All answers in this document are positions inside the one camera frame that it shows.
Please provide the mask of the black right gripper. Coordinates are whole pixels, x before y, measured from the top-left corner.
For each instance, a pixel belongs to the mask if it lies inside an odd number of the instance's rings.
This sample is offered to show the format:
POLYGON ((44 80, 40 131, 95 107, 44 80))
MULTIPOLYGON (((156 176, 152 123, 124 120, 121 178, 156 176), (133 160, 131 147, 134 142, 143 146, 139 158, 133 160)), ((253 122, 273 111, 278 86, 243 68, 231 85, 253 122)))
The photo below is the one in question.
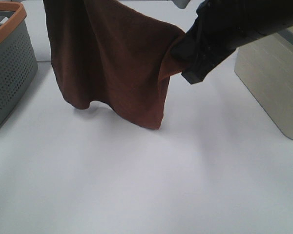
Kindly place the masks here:
MULTIPOLYGON (((205 0, 196 9, 201 35, 225 50, 293 26, 293 0, 205 0)), ((181 75, 191 85, 202 82, 221 59, 197 58, 196 36, 186 34, 170 50, 174 63, 192 64, 181 75)))

